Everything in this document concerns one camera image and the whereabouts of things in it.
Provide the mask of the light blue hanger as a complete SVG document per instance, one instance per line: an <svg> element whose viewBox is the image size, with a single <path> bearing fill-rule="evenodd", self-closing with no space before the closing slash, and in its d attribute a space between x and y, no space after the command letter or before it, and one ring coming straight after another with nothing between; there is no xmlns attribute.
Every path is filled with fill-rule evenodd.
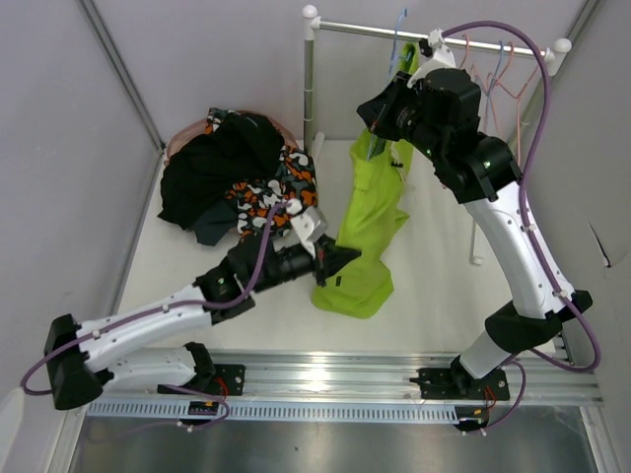
<svg viewBox="0 0 631 473"><path fill-rule="evenodd" d="M390 58L388 63L388 73L386 82L389 83L393 78L395 72L398 70L399 64L399 46L398 46L398 33L401 29L402 24L408 16L408 8L404 6L398 16L398 19L394 28L394 36L391 45ZM367 161L369 162L374 156L379 155L384 151L386 147L386 141L382 138L377 137L376 135L371 136L371 141L369 145L369 151L367 154Z"/></svg>

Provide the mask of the lime green shorts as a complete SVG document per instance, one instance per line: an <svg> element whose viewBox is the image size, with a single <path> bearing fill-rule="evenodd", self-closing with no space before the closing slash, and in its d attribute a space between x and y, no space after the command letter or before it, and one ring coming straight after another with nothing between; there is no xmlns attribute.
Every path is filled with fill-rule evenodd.
<svg viewBox="0 0 631 473"><path fill-rule="evenodd" d="M398 208L413 158L404 141L364 130L350 146L353 189L336 244L361 255L312 292L315 307L359 319L374 316L394 291L382 257L409 215Z"/></svg>

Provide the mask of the camouflage patterned shorts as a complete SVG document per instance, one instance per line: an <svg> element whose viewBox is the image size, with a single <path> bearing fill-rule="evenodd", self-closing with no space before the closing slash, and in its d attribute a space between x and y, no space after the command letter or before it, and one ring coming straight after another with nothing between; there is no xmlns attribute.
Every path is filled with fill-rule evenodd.
<svg viewBox="0 0 631 473"><path fill-rule="evenodd" d="M210 132L227 113L211 116ZM292 198L299 199L305 205L317 203L316 171L309 155L299 147L292 148L285 144L281 148L274 176L235 183L221 200L228 201L235 208L238 222L234 230L246 236L262 230L273 205Z"/></svg>

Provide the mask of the pink hanger with navy shorts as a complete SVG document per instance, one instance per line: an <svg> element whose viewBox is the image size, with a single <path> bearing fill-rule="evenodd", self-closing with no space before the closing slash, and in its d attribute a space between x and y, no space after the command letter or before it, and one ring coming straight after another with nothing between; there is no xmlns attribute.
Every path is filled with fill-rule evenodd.
<svg viewBox="0 0 631 473"><path fill-rule="evenodd" d="M512 42L508 42L509 52L505 50L505 44L500 41L500 54L496 67L492 73L487 76L487 98L490 99L493 92L501 85L503 77L512 66L515 57L515 46Z"/></svg>

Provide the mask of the dark navy shorts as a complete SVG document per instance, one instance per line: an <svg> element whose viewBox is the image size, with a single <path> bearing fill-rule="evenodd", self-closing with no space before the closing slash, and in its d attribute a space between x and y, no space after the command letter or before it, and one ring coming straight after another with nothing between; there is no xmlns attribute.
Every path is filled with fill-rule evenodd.
<svg viewBox="0 0 631 473"><path fill-rule="evenodd" d="M204 211L192 224L191 230L198 243L214 246L237 226L237 222L235 208L228 201L221 200Z"/></svg>

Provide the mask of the black shorts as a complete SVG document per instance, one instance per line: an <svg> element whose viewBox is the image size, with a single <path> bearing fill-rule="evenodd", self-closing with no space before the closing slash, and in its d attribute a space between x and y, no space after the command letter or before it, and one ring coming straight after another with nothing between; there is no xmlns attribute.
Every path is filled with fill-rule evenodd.
<svg viewBox="0 0 631 473"><path fill-rule="evenodd" d="M235 183L272 177L285 140L255 113L229 112L210 133L191 139L166 165L159 217L189 230Z"/></svg>

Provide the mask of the pink hanger with black shorts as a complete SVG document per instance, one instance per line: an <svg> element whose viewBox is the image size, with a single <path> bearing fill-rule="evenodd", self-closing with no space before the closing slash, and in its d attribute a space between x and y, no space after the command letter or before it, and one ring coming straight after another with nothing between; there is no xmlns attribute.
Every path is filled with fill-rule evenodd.
<svg viewBox="0 0 631 473"><path fill-rule="evenodd" d="M465 41L464 55L460 61L459 68L472 75L475 68L475 60L472 52L471 40L468 34L463 34L462 39Z"/></svg>

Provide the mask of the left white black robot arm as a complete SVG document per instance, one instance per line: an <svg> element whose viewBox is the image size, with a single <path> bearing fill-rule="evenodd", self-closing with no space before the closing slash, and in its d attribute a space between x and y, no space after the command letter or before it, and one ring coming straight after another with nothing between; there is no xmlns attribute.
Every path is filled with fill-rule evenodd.
<svg viewBox="0 0 631 473"><path fill-rule="evenodd" d="M164 351L153 343L235 318L254 308L254 294L302 276L323 285L360 255L329 236L319 238L313 252L299 243L275 248L263 236L248 236L218 266L144 309L83 322L60 315L43 348L53 406L75 409L113 390L171 394L183 387L213 394L217 370L203 344Z"/></svg>

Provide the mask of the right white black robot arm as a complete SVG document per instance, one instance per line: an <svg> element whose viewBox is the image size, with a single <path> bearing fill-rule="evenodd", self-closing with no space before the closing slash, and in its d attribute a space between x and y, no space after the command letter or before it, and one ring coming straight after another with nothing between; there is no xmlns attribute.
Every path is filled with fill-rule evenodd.
<svg viewBox="0 0 631 473"><path fill-rule="evenodd" d="M460 69L434 70L414 86L409 78L397 73L357 113L377 137L404 140L430 160L437 179L485 235L512 295L451 363L452 390L468 398L505 361L550 341L593 300L562 276L549 279L554 268L540 261L544 248L531 242L534 220L519 201L521 169L502 139L478 129L480 87Z"/></svg>

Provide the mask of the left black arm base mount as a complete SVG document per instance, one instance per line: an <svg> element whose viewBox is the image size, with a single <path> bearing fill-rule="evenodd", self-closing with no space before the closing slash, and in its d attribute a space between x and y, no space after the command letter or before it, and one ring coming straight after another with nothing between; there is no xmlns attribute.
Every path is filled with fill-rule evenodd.
<svg viewBox="0 0 631 473"><path fill-rule="evenodd" d="M210 394L213 396L242 396L245 387L245 365L220 364L214 366L214 372L196 373L184 384L159 384L160 394L183 395L178 387Z"/></svg>

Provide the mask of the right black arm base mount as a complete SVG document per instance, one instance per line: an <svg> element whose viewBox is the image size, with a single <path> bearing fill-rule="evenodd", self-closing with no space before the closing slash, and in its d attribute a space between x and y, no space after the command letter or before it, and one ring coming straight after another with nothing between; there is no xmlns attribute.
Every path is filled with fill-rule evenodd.
<svg viewBox="0 0 631 473"><path fill-rule="evenodd" d="M429 400L483 401L489 396L490 400L508 401L511 397L501 369L475 378L461 368L421 368L408 381L419 387L423 399Z"/></svg>

